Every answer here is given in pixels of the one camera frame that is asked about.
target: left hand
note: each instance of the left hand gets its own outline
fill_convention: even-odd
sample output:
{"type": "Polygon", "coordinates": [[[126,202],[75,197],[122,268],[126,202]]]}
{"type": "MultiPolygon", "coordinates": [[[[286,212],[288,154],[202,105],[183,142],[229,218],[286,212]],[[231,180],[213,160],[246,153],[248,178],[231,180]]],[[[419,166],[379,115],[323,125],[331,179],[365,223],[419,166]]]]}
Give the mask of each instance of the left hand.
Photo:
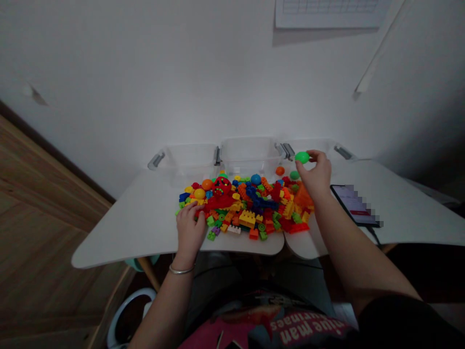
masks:
{"type": "Polygon", "coordinates": [[[178,252],[173,261],[176,270],[190,269],[194,263],[197,253],[205,239],[205,213],[199,214],[197,222],[194,220],[195,213],[205,205],[197,202],[187,205],[176,216],[178,228],[178,252]]]}

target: hand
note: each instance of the hand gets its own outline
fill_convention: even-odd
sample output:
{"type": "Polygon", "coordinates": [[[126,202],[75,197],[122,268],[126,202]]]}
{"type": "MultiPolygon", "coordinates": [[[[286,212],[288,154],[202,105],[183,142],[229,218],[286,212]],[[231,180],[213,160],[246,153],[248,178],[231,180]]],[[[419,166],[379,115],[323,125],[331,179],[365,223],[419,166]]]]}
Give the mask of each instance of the hand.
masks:
{"type": "Polygon", "coordinates": [[[205,213],[199,214],[197,222],[194,220],[195,213],[205,205],[197,205],[197,202],[187,205],[176,216],[178,228],[178,252],[173,261],[176,270],[190,269],[197,256],[197,252],[205,239],[205,213]]]}
{"type": "Polygon", "coordinates": [[[316,162],[315,168],[307,171],[300,161],[295,162],[305,188],[313,199],[327,194],[330,195],[331,162],[327,159],[324,152],[307,150],[307,153],[310,155],[310,162],[316,162]]]}

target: clear plastic bin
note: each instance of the clear plastic bin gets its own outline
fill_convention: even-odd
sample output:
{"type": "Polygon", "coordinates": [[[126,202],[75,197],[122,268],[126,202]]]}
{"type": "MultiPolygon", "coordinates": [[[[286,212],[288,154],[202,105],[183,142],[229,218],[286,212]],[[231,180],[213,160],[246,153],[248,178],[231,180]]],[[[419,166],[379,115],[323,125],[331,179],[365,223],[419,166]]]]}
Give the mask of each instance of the clear plastic bin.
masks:
{"type": "Polygon", "coordinates": [[[164,158],[156,167],[172,187],[185,188],[192,183],[202,183],[204,179],[216,177],[216,144],[169,145],[158,154],[164,158]]]}
{"type": "Polygon", "coordinates": [[[220,157],[230,178],[259,174],[270,179],[284,152],[280,143],[272,137],[238,137],[221,142],[220,157]]]}
{"type": "MultiPolygon", "coordinates": [[[[287,141],[294,152],[297,154],[301,151],[307,150],[320,150],[326,153],[327,158],[331,161],[332,164],[332,174],[338,173],[341,171],[344,166],[347,165],[349,161],[344,159],[344,157],[334,150],[335,146],[340,147],[341,145],[329,138],[304,138],[298,140],[287,141]]],[[[304,164],[304,167],[307,170],[311,170],[316,166],[314,162],[307,162],[304,164]]],[[[285,175],[289,175],[290,171],[295,170],[295,163],[291,162],[285,163],[284,165],[285,175]]]]}

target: white table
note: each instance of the white table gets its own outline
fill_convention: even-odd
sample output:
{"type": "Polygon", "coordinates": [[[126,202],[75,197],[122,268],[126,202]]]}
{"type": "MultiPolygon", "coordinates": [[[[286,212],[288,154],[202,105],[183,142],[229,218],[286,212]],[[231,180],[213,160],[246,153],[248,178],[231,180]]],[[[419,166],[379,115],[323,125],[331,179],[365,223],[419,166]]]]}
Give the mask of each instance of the white table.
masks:
{"type": "MultiPolygon", "coordinates": [[[[354,185],[358,195],[384,222],[375,233],[382,244],[436,243],[465,246],[465,220],[430,198],[407,181],[371,160],[333,164],[331,184],[354,185]]],[[[315,215],[310,231],[284,233],[286,244],[297,256],[313,259],[327,254],[315,215]]],[[[367,236],[371,234],[362,227],[367,236]]]]}
{"type": "MultiPolygon", "coordinates": [[[[90,268],[129,258],[176,252],[175,212],[183,189],[171,187],[159,171],[143,170],[74,253],[76,268],[90,268]]],[[[220,233],[205,238],[201,251],[229,251],[274,255],[284,246],[283,233],[266,241],[248,234],[220,233]]]]}

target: black sleeve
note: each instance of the black sleeve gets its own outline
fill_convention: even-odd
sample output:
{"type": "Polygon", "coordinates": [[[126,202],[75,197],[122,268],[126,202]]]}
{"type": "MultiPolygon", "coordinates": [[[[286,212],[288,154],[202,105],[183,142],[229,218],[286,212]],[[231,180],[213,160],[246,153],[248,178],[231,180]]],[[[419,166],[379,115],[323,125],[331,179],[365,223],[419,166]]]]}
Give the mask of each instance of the black sleeve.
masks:
{"type": "Polygon", "coordinates": [[[406,296],[373,300],[358,319],[365,348],[465,348],[465,336],[428,304],[406,296]]]}

